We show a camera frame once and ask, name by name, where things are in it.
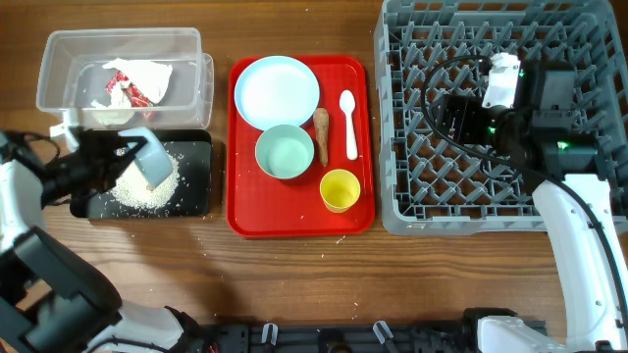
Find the brown carrot piece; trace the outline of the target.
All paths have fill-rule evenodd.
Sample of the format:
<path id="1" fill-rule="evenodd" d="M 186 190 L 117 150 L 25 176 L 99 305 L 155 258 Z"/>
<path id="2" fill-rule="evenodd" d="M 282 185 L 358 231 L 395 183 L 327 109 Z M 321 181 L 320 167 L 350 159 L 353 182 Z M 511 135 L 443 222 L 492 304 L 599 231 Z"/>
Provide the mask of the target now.
<path id="1" fill-rule="evenodd" d="M 313 114 L 316 140 L 319 147 L 319 158 L 323 167 L 329 163 L 328 154 L 328 134 L 329 134 L 329 114 L 324 108 L 317 108 Z"/>

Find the small light blue bowl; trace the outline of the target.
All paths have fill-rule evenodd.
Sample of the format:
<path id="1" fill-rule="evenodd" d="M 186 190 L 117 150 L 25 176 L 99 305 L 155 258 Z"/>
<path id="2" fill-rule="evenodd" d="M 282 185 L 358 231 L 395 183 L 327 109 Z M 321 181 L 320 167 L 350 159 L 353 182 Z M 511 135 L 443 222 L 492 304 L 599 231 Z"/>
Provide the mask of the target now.
<path id="1" fill-rule="evenodd" d="M 119 132 L 121 137 L 143 137 L 146 143 L 135 154 L 134 161 L 152 188 L 158 187 L 174 171 L 169 155 L 157 136 L 147 127 Z"/>

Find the yellow plastic cup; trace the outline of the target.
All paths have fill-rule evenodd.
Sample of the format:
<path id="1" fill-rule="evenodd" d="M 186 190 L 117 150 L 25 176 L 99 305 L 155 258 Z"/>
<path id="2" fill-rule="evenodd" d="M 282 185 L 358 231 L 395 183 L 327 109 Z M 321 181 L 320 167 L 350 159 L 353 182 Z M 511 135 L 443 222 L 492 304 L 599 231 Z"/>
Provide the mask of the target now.
<path id="1" fill-rule="evenodd" d="M 319 190 L 323 203 L 329 211 L 343 213 L 359 199 L 361 185 L 352 172 L 335 169 L 322 177 Z"/>

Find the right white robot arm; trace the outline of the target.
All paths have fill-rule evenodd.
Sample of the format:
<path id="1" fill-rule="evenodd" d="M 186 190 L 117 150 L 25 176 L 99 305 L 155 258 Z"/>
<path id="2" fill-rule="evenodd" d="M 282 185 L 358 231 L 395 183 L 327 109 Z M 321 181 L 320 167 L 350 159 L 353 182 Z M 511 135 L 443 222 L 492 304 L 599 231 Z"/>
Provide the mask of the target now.
<path id="1" fill-rule="evenodd" d="M 481 352 L 624 352 L 627 265 L 595 135 L 573 128 L 575 69 L 566 62 L 475 55 L 483 96 L 421 102 L 428 126 L 450 146 L 517 171 L 549 236 L 567 315 L 558 344 L 506 315 L 475 324 Z"/>

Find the green bowl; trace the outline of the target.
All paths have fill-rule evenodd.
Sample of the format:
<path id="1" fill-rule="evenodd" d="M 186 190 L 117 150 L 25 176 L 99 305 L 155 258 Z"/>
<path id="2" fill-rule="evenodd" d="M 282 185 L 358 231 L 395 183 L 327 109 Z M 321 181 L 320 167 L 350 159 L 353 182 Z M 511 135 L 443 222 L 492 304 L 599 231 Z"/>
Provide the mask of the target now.
<path id="1" fill-rule="evenodd" d="M 276 179 L 293 179 L 304 174 L 314 159 L 310 135 L 299 126 L 279 125 L 264 131 L 255 144 L 258 167 Z"/>

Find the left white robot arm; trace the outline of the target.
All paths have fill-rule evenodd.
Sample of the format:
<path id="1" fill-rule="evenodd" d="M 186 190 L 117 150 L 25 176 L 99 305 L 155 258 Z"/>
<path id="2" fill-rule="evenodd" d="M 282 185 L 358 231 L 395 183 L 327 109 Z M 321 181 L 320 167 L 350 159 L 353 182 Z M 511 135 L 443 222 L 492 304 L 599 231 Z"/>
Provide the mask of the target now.
<path id="1" fill-rule="evenodd" d="M 136 159 L 169 160 L 154 133 L 72 128 L 78 149 L 43 164 L 33 132 L 1 134 L 1 338 L 18 352 L 198 352 L 204 331 L 170 307 L 121 298 L 96 268 L 47 233 L 43 210 L 105 192 Z"/>

